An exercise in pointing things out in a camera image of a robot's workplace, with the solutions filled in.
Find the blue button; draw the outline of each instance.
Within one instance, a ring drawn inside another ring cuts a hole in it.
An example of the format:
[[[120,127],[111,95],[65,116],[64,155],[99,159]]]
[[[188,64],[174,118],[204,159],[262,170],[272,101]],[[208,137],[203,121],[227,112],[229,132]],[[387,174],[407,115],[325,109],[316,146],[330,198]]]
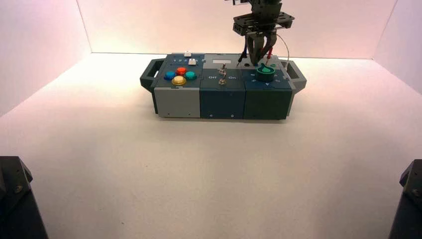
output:
[[[171,81],[174,77],[176,76],[176,73],[173,71],[169,71],[166,73],[166,75],[164,76],[164,79]]]

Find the control box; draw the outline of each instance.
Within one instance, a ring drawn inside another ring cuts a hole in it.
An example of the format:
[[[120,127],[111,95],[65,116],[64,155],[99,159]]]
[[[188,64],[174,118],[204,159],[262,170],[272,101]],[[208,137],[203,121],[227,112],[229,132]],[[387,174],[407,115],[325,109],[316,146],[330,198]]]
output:
[[[169,118],[285,119],[306,78],[271,56],[253,66],[240,54],[174,53],[152,60],[140,80],[155,113]]]

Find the teal knob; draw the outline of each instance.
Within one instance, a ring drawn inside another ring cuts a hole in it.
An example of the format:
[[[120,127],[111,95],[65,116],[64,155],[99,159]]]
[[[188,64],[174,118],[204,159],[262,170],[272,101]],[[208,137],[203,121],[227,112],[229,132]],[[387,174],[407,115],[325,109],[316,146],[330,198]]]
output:
[[[188,81],[193,81],[193,80],[195,80],[195,79],[197,78],[197,76],[196,76],[195,72],[193,72],[193,71],[188,71],[188,72],[186,72],[186,74],[185,74],[185,78],[186,78],[186,80],[188,80]]]
[[[256,68],[256,79],[261,82],[272,82],[275,73],[276,70],[274,68],[261,63],[261,66]]]

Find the white button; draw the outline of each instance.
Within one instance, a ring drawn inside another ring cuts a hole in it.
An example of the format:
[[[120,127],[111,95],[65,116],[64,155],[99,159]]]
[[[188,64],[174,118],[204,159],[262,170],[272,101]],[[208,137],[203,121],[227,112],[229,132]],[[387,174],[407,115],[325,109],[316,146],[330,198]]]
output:
[[[190,65],[190,66],[196,66],[196,64],[197,64],[197,61],[195,59],[193,59],[193,58],[189,59],[188,65]]]

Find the yellow button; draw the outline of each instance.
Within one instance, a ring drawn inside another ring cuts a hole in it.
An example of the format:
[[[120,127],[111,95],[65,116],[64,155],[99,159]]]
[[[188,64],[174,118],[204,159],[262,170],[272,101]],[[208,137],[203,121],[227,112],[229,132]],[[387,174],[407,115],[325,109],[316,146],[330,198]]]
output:
[[[175,86],[182,86],[186,84],[186,79],[183,76],[176,76],[175,78],[172,79],[172,83]]]

